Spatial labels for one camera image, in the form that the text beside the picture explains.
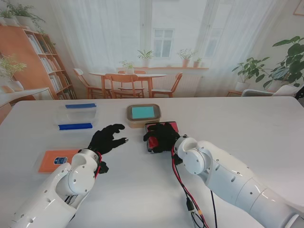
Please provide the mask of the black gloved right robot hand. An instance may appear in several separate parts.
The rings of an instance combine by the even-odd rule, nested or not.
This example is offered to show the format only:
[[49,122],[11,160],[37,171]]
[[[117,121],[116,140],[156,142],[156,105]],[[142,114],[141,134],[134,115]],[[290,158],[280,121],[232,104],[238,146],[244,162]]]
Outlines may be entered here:
[[176,141],[180,138],[170,122],[156,123],[147,128],[148,132],[143,136],[143,141],[147,142],[150,138],[157,140],[157,145],[150,146],[153,153],[170,151]]

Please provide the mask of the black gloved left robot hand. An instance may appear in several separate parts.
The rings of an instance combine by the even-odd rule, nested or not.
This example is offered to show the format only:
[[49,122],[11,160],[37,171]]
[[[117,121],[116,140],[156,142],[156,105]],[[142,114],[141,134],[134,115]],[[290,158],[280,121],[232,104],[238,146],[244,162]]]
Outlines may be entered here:
[[101,155],[110,152],[128,141],[128,138],[114,139],[114,134],[124,130],[123,124],[109,125],[102,130],[98,130],[92,137],[88,149],[93,152],[98,152]]

